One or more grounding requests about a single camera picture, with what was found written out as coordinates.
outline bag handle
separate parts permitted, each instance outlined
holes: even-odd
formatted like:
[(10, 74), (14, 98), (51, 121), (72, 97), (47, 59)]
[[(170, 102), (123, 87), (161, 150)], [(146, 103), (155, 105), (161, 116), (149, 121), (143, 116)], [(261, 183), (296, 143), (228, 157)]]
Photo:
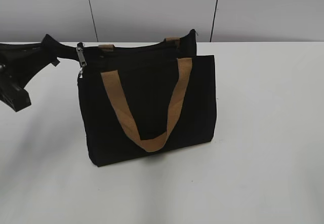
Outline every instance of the bag handle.
[(101, 73), (107, 95), (123, 131), (129, 139), (147, 152), (155, 152), (163, 148), (180, 118), (182, 104), (192, 69), (192, 59), (180, 58), (177, 60), (179, 79), (174, 87), (169, 103), (167, 130), (154, 139), (141, 140), (135, 120), (128, 107), (118, 71), (114, 70)]
[(166, 42), (174, 42), (178, 47), (180, 47), (180, 38), (165, 38)]

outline zipper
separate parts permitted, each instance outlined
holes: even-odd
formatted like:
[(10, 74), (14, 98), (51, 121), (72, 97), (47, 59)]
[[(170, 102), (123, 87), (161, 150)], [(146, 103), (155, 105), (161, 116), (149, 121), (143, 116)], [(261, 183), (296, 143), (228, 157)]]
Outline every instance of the zipper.
[(77, 56), (79, 57), (79, 63), (80, 63), (80, 71), (79, 71), (79, 74), (77, 75), (77, 78), (79, 79), (79, 78), (82, 78), (83, 69), (87, 65), (86, 59), (83, 55), (83, 44), (82, 43), (77, 44), (76, 53), (77, 53)]

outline black fabric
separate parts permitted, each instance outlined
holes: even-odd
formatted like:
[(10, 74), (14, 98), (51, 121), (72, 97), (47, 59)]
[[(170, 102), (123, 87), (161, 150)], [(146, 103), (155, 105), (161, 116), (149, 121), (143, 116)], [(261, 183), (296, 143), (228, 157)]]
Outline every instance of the black fabric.
[[(135, 62), (142, 60), (140, 56), (124, 59), (130, 58)], [(89, 73), (78, 80), (89, 157), (95, 165), (104, 166), (212, 140), (216, 122), (214, 56), (193, 57), (192, 64), (180, 119), (166, 145), (153, 153), (138, 147), (125, 135), (100, 72)], [(142, 76), (135, 70), (121, 63), (118, 73), (141, 138), (152, 138), (166, 129), (166, 110), (178, 78), (177, 60), (154, 61), (143, 66), (139, 68)]]
[[(51, 53), (55, 54), (57, 57), (60, 58), (68, 58), (78, 61), (78, 56), (75, 52), (74, 47), (66, 46), (50, 35), (46, 35), (42, 40), (42, 45), (46, 47)], [(87, 61), (87, 64), (91, 64), (94, 61), (104, 61), (106, 62), (107, 59), (125, 56), (128, 54), (135, 54), (135, 53), (144, 53), (149, 51), (156, 51), (156, 50), (165, 50), (168, 48), (175, 49), (176, 43), (174, 41), (166, 42), (165, 40), (161, 43), (144, 46), (144, 47), (135, 47), (135, 48), (121, 48), (115, 47), (114, 51), (105, 52), (103, 49), (99, 47), (85, 47), (83, 50), (84, 57)], [(180, 56), (195, 56), (197, 52), (196, 48), (196, 31), (192, 29), (188, 35), (180, 38), (180, 47), (177, 49), (180, 53)]]

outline white table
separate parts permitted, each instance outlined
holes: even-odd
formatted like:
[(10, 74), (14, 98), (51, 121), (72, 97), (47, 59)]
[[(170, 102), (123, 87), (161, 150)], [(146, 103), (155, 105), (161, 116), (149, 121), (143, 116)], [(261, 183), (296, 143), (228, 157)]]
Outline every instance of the white table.
[(324, 223), (324, 43), (198, 53), (216, 56), (212, 143), (95, 167), (72, 60), (28, 84), (32, 106), (1, 104), (0, 223)]

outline bag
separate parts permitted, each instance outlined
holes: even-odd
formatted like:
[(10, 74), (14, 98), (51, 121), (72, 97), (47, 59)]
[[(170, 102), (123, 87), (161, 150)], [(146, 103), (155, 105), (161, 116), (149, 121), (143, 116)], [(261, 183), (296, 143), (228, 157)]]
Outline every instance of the bag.
[(181, 47), (183, 39), (173, 40), (180, 44), (115, 57), (109, 52), (103, 58), (85, 56), (78, 94), (95, 165), (212, 140), (214, 56), (195, 56), (196, 49), (190, 49), (195, 40), (188, 47)]

